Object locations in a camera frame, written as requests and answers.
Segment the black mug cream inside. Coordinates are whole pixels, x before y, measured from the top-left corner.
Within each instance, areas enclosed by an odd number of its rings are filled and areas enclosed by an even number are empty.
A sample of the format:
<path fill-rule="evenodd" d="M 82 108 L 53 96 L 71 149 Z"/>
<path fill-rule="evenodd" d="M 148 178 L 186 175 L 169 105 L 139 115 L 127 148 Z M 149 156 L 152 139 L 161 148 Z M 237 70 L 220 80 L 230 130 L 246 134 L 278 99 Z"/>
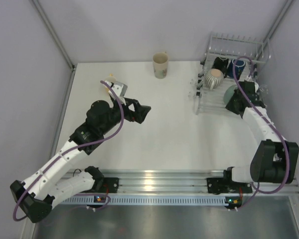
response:
<path fill-rule="evenodd" d="M 218 69 L 223 73 L 224 76 L 226 76 L 228 62 L 228 58 L 216 57 L 212 65 L 212 69 Z"/>

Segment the teal green mug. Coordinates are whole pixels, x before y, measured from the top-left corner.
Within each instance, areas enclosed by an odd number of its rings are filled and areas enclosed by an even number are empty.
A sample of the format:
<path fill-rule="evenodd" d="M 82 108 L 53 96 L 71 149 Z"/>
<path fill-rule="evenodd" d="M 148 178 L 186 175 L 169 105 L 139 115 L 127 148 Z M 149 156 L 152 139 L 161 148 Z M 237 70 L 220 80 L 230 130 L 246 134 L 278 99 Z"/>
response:
<path fill-rule="evenodd" d="M 230 99 L 233 97 L 235 90 L 237 88 L 238 88 L 237 85 L 232 85 L 226 90 L 224 97 L 223 97 L 223 102 L 225 105 L 227 105 L 229 103 Z"/>

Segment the grey striped mug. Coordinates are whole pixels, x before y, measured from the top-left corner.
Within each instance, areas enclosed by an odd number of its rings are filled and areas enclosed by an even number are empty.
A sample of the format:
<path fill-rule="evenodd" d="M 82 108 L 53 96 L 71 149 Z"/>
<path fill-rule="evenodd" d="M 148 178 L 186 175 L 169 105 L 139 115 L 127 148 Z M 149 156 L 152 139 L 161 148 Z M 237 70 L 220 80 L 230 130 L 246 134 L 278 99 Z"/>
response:
<path fill-rule="evenodd" d="M 209 90 L 213 90 L 222 84 L 224 74 L 218 69 L 210 69 L 204 76 L 205 84 Z"/>

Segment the tall beige floral cup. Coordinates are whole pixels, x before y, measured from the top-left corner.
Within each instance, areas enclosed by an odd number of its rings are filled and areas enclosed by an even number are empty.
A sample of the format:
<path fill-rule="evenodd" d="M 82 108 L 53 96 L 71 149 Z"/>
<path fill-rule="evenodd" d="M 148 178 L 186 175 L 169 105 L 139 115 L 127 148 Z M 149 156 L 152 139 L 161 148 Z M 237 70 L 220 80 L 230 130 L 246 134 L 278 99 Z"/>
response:
<path fill-rule="evenodd" d="M 153 55 L 152 63 L 154 75 L 158 79 L 163 79 L 167 75 L 169 57 L 166 52 L 158 52 Z"/>

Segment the dark blue mug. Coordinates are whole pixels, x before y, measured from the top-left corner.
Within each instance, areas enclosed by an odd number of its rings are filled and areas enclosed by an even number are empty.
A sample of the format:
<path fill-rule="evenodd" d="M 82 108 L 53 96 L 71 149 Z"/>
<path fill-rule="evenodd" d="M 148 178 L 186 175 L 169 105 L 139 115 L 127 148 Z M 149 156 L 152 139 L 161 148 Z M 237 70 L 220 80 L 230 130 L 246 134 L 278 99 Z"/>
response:
<path fill-rule="evenodd" d="M 227 68 L 227 77 L 234 78 L 235 73 L 237 80 L 239 80 L 242 72 L 244 71 L 245 66 L 245 61 L 232 59 Z"/>

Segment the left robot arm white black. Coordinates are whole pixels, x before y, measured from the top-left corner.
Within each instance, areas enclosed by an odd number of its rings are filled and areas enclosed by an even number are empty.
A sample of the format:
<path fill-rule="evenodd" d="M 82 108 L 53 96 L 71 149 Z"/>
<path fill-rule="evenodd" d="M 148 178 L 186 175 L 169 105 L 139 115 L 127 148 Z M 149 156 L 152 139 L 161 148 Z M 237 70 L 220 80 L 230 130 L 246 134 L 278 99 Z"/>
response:
<path fill-rule="evenodd" d="M 135 99 L 125 99 L 113 105 L 99 100 L 92 103 L 86 119 L 70 135 L 63 147 L 41 169 L 23 181 L 10 185 L 17 208 L 21 208 L 32 223 L 38 223 L 61 202 L 82 192 L 104 192 L 104 175 L 99 168 L 89 166 L 64 182 L 59 180 L 80 160 L 90 155 L 104 141 L 116 125 L 121 128 L 124 120 L 143 123 L 150 106 L 143 106 Z"/>

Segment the yellow mug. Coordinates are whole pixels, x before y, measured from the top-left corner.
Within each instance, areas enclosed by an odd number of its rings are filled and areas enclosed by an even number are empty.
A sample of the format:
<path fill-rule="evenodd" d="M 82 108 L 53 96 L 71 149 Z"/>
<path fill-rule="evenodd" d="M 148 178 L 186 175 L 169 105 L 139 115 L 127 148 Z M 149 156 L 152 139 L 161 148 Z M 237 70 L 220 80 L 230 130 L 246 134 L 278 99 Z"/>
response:
<path fill-rule="evenodd" d="M 110 74 L 104 79 L 104 82 L 110 87 L 117 81 L 113 74 Z"/>

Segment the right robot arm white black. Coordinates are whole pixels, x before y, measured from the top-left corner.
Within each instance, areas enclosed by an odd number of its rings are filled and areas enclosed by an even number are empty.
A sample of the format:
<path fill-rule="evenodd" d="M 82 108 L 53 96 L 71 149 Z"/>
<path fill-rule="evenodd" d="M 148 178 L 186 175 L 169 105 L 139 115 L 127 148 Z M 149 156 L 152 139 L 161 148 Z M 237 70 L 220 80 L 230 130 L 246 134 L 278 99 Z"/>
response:
<path fill-rule="evenodd" d="M 255 182 L 278 184 L 272 193 L 292 183 L 299 156 L 299 146 L 288 142 L 268 117 L 266 107 L 258 94 L 255 82 L 239 81 L 233 91 L 224 96 L 226 109 L 239 115 L 249 126 L 258 148 L 250 164 L 229 167 L 224 171 L 224 189 L 235 192 L 241 183 Z"/>

